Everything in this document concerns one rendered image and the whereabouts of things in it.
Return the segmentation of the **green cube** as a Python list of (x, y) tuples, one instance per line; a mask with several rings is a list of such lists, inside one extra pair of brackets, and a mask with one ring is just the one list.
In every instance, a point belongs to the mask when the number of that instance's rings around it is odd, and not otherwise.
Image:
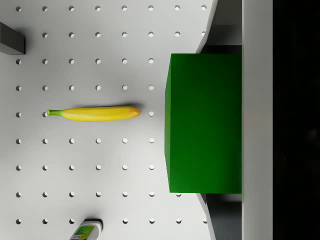
[(172, 193), (242, 192), (242, 56), (173, 53), (164, 154)]

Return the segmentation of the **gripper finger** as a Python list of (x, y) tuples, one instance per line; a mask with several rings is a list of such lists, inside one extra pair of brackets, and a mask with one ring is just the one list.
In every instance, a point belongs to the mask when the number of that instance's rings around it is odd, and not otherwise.
[(205, 45), (201, 54), (242, 54), (241, 45)]
[(207, 202), (241, 202), (242, 195), (238, 193), (200, 193), (205, 203)]

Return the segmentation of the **small white bottle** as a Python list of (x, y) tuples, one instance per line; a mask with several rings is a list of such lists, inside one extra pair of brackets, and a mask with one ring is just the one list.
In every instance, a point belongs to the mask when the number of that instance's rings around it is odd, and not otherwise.
[(103, 221), (100, 218), (86, 218), (69, 240), (98, 240), (103, 226)]

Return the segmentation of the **grey cube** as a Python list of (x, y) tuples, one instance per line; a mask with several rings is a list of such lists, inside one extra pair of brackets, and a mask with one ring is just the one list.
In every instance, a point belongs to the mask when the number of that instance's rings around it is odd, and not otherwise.
[(24, 55), (26, 39), (21, 33), (0, 22), (0, 53)]

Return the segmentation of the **banana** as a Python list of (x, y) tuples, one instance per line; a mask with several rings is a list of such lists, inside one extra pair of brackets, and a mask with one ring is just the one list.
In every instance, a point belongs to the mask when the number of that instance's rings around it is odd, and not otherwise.
[(85, 107), (63, 110), (47, 110), (48, 116), (60, 116), (77, 122), (105, 122), (133, 119), (141, 114), (141, 110), (132, 106)]

